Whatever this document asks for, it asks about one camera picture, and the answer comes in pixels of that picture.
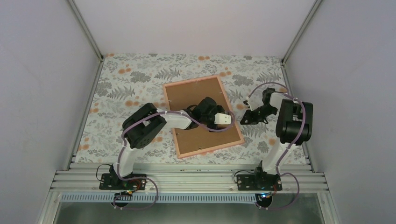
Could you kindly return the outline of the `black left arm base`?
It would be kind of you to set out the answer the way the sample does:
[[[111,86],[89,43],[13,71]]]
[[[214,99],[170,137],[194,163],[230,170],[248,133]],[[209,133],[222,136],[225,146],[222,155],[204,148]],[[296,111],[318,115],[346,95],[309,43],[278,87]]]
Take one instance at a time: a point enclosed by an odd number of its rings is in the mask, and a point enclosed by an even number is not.
[[[123,181],[115,173],[102,174],[100,190],[144,190],[146,186],[146,174],[130,174],[126,178],[135,178],[134,180]]]

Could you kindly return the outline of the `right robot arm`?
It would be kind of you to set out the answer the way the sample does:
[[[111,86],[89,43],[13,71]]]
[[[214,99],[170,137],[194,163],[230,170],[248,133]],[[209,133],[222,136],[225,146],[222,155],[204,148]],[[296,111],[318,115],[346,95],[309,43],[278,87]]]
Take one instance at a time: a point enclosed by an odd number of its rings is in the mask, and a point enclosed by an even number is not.
[[[298,146],[310,140],[313,127],[313,104],[299,101],[287,93],[267,88],[262,92],[263,105],[248,109],[240,121],[242,125],[268,123],[267,117],[276,115],[276,141],[259,167],[270,174],[278,174],[284,159]]]

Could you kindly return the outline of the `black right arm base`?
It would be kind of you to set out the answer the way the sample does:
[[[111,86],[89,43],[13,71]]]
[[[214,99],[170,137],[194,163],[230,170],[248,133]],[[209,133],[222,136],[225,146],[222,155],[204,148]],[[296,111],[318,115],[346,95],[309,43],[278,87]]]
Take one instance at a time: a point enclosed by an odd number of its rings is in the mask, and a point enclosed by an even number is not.
[[[282,181],[279,175],[237,174],[236,183],[239,191],[281,191]]]

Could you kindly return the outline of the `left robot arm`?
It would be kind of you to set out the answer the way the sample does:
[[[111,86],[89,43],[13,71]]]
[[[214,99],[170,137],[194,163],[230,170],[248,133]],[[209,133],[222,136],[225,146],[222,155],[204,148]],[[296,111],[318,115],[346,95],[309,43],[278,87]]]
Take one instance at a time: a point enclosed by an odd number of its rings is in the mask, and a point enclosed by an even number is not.
[[[122,124],[123,147],[113,164],[111,182],[118,189],[129,185],[137,149],[149,145],[163,128],[191,130],[200,126],[209,132],[219,133],[234,124],[234,113],[225,110],[210,97],[179,111],[161,110],[153,103],[146,103]]]

